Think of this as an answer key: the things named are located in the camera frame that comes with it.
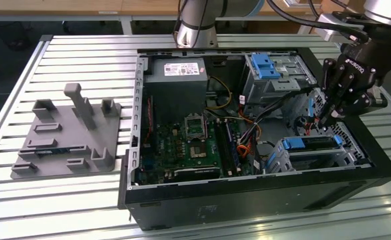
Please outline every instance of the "table leg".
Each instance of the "table leg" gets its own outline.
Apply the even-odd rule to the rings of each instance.
[[[122,27],[122,34],[125,35],[133,35],[131,31],[131,16],[121,16],[121,27]]]

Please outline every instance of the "motherboard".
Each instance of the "motherboard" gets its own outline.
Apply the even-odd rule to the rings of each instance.
[[[241,176],[248,163],[236,150],[236,120],[208,120],[189,115],[182,122],[155,126],[154,139],[142,156],[142,185]]]

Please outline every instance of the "power supply label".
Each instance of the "power supply label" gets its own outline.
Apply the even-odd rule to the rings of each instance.
[[[200,75],[198,64],[190,63],[167,63],[163,65],[165,76],[183,76],[183,75]]]

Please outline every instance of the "metal slotted table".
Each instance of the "metal slotted table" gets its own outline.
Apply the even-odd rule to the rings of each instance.
[[[320,62],[339,55],[313,35],[220,35],[224,48],[309,47]],[[129,211],[117,209],[121,160],[113,172],[58,179],[12,180],[11,165],[34,119],[36,99],[70,105],[62,90],[80,83],[83,97],[121,103],[117,155],[125,154],[131,126],[137,49],[171,48],[169,35],[44,38],[0,111],[0,239],[391,239],[391,182],[328,210],[143,232]],[[391,157],[390,106],[361,116]]]

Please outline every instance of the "floor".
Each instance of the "floor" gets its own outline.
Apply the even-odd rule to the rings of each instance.
[[[173,21],[147,21],[134,22],[134,34],[167,34],[173,30]],[[32,54],[32,50],[42,35],[113,35],[122,34],[121,25],[115,21],[107,21],[104,24],[96,21],[90,22],[70,22],[68,31],[63,32],[60,22],[24,22],[31,47],[22,51],[12,51],[7,48],[0,40],[0,109],[7,99],[7,94],[11,92],[13,84],[19,78],[20,72],[24,68],[27,60]],[[224,22],[218,25],[217,32],[225,33],[244,33],[240,23],[232,23],[230,26]],[[391,73],[386,78],[386,89],[391,93]]]

